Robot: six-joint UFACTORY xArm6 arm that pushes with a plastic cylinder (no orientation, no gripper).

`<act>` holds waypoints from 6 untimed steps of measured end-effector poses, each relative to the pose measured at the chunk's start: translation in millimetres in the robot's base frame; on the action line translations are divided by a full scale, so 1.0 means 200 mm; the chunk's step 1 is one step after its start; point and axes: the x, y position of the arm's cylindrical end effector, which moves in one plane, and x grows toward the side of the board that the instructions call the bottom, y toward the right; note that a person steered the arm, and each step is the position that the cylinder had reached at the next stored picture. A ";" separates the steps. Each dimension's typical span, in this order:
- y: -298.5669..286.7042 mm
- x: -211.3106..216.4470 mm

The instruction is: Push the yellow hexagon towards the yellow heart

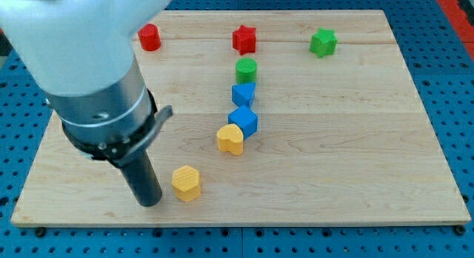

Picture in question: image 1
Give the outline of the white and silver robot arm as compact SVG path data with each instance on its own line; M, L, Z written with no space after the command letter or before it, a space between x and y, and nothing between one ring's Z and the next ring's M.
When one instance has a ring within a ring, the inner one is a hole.
M145 154L157 113L131 39L172 0L1 0L1 28L70 141L124 166Z

